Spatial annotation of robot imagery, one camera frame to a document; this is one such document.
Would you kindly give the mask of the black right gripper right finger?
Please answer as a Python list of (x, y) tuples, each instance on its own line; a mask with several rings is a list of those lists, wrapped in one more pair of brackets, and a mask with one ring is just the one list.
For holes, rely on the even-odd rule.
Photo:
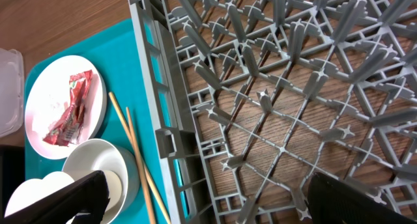
[(309, 183), (308, 209), (314, 224), (416, 223), (320, 172), (314, 173)]

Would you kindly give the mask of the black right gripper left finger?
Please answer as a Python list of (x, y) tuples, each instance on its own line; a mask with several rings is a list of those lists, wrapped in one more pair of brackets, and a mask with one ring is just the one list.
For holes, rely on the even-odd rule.
[(93, 171), (64, 188), (20, 210), (1, 223), (101, 223), (109, 204), (103, 171)]

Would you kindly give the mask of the white cup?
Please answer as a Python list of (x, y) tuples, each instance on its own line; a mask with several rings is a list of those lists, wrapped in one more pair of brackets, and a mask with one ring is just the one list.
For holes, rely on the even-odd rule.
[[(46, 175), (43, 179), (33, 178), (23, 182), (11, 195), (5, 210), (5, 217), (27, 208), (92, 172), (93, 170), (56, 171)], [(111, 223), (122, 210), (122, 183), (113, 171), (103, 170), (103, 172), (109, 188), (109, 204), (101, 223)]]

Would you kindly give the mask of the red snack wrapper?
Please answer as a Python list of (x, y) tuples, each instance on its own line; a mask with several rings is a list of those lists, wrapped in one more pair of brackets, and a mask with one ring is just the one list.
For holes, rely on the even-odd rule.
[(88, 70), (70, 76), (70, 102), (60, 119), (42, 139), (51, 145), (67, 147), (78, 138), (83, 127), (85, 102), (93, 80), (93, 71)]

